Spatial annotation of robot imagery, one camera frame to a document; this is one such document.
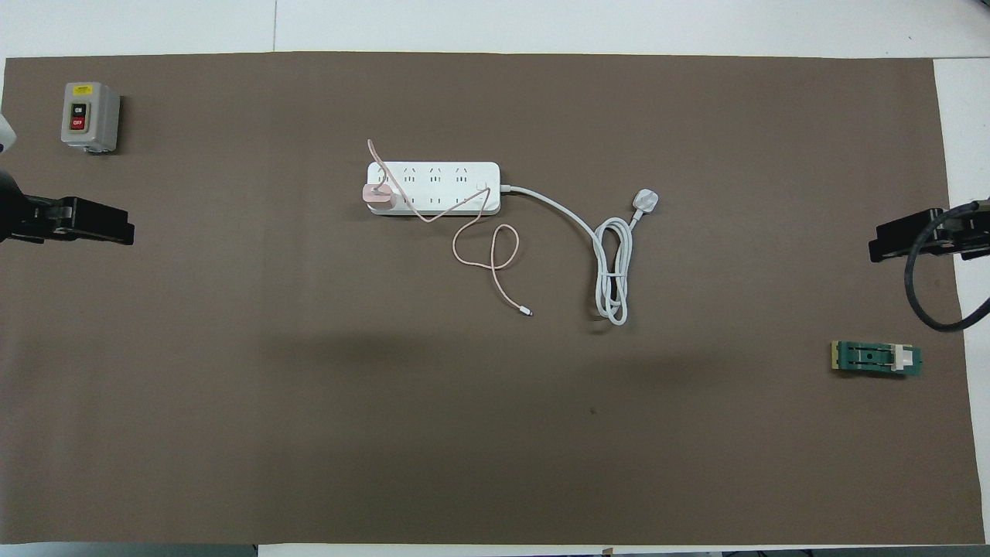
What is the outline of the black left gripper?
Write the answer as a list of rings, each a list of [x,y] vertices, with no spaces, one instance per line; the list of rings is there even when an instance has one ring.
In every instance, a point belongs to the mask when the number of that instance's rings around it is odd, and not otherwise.
[[[27,240],[73,242],[89,240],[131,246],[135,225],[128,222],[128,212],[76,196],[50,200],[29,196]]]

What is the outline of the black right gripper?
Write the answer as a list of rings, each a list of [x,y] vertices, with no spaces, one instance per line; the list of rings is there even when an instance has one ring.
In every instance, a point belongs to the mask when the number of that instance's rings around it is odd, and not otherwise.
[[[945,211],[930,208],[877,226],[876,239],[869,242],[870,260],[880,263],[887,258],[908,256],[920,233],[945,212],[950,216],[923,239],[919,253],[933,256],[961,253],[966,236],[962,209],[955,207]]]

